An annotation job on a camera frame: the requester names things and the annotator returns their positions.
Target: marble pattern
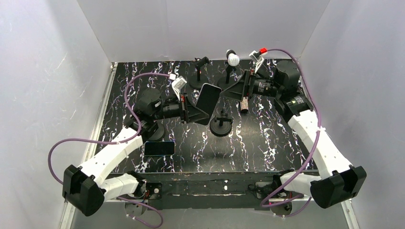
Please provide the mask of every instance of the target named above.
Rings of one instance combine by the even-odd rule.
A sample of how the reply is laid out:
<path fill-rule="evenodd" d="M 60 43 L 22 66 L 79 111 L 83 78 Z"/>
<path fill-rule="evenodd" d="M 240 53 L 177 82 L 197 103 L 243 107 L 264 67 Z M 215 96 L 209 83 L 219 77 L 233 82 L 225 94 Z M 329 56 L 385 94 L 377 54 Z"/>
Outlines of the marble pattern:
<path fill-rule="evenodd" d="M 278 60 L 267 60 L 265 66 L 272 74 Z M 243 69 L 253 63 L 242 60 L 231 77 L 236 80 Z M 112 85 L 107 111 L 104 117 L 99 140 L 111 141 L 129 119 L 129 111 L 124 103 L 124 89 L 132 77 L 140 73 L 175 73 L 193 77 L 193 62 L 127 62 L 119 63 Z M 202 68 L 209 82 L 214 84 L 224 77 L 224 61 L 211 61 Z M 129 91 L 129 98 L 136 104 L 145 88 L 162 91 L 162 99 L 173 94 L 170 80 L 151 76 L 140 78 Z M 196 102 L 199 92 L 189 86 L 185 92 Z M 224 109 L 234 118 L 232 132 L 225 137 L 215 137 L 209 126 L 182 124 L 180 118 L 159 120 L 166 127 L 165 141 L 175 141 L 176 153 L 173 156 L 144 157 L 143 147 L 133 152 L 113 172 L 231 172 L 231 171 L 280 171 L 299 168 L 305 161 L 308 151 L 297 134 L 282 120 L 272 106 L 272 99 L 255 96 L 249 101 L 248 114 L 238 112 L 238 102 L 220 98 L 215 112 Z M 307 169 L 316 169 L 313 162 Z"/>

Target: black smartphone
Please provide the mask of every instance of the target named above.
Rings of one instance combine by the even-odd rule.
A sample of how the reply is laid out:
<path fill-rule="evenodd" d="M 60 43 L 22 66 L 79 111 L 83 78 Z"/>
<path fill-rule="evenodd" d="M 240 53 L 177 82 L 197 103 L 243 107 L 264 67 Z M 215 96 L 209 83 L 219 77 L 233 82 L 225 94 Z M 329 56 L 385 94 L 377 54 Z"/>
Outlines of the black smartphone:
<path fill-rule="evenodd" d="M 174 155 L 174 142 L 145 142 L 145 156 Z"/>
<path fill-rule="evenodd" d="M 216 104 L 219 100 L 219 95 L 222 92 L 220 87 L 211 85 L 209 83 L 204 83 L 200 90 L 200 95 L 198 96 L 196 107 L 200 108 L 206 112 L 210 117 L 197 121 L 196 123 L 201 125 L 208 125 L 211 119 L 211 116 L 214 113 Z"/>

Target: white cable tie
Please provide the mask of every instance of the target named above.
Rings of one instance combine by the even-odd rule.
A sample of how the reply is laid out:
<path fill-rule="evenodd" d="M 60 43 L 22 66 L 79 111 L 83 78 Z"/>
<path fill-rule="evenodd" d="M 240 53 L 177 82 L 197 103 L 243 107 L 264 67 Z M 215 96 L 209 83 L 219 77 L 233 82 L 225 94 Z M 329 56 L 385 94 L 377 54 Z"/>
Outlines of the white cable tie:
<path fill-rule="evenodd" d="M 173 73 L 171 73 L 171 74 L 169 75 L 169 79 L 170 79 L 170 80 L 175 80 L 176 77 L 177 77 L 177 75 L 176 75 L 176 74 L 173 74 Z"/>
<path fill-rule="evenodd" d="M 323 126 L 321 126 L 320 128 L 319 127 L 316 128 L 316 131 L 320 131 L 320 132 L 325 131 L 325 130 L 326 130 L 326 128 Z"/>

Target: white enclosure wall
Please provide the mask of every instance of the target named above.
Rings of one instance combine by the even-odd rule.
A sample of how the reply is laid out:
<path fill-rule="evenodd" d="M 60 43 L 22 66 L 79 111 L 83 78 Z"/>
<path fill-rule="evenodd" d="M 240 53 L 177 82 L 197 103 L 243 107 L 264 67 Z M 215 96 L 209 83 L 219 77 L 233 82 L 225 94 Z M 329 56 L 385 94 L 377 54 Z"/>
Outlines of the white enclosure wall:
<path fill-rule="evenodd" d="M 0 44 L 0 228 L 54 229 L 64 200 L 48 151 L 90 136 L 110 63 L 76 0 L 1 1 Z M 85 147 L 56 149 L 59 177 Z"/>
<path fill-rule="evenodd" d="M 111 62 L 301 55 L 329 0 L 78 0 Z M 283 58 L 272 52 L 268 57 Z"/>
<path fill-rule="evenodd" d="M 331 0 L 300 62 L 323 126 L 367 179 L 363 229 L 404 228 L 405 1 Z"/>

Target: black stand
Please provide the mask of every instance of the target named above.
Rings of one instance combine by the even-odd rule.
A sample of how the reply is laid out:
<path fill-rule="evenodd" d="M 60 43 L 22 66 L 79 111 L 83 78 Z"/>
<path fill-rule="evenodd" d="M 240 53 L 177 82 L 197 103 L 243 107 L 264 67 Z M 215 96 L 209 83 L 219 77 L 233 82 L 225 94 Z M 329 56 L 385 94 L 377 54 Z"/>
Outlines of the black stand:
<path fill-rule="evenodd" d="M 227 62 L 226 64 L 227 64 L 227 66 L 226 66 L 226 68 L 225 68 L 225 70 L 226 70 L 226 77 L 221 77 L 221 78 L 218 80 L 218 82 L 216 83 L 216 85 L 217 85 L 218 87 L 220 87 L 222 90 L 225 90 L 226 88 L 228 88 L 229 86 L 231 86 L 232 84 L 235 83 L 235 81 L 233 81 L 233 80 L 232 80 L 231 83 L 229 83 L 229 79 L 230 79 L 230 77 L 231 77 L 231 72 L 232 72 L 232 71 L 235 71 L 236 68 L 233 67 L 233 66 L 230 66 L 230 65 L 228 64 L 228 62 Z"/>
<path fill-rule="evenodd" d="M 221 116 L 215 116 L 210 122 L 211 133 L 217 137 L 227 136 L 232 131 L 234 118 L 228 118 L 228 114 L 221 111 Z"/>
<path fill-rule="evenodd" d="M 201 67 L 208 64 L 210 60 L 208 57 L 204 57 L 202 59 L 195 58 L 195 69 L 197 70 L 197 77 L 193 76 L 190 79 L 187 79 L 188 84 L 192 89 L 200 90 L 204 83 L 208 83 L 208 78 L 206 75 L 201 76 Z"/>

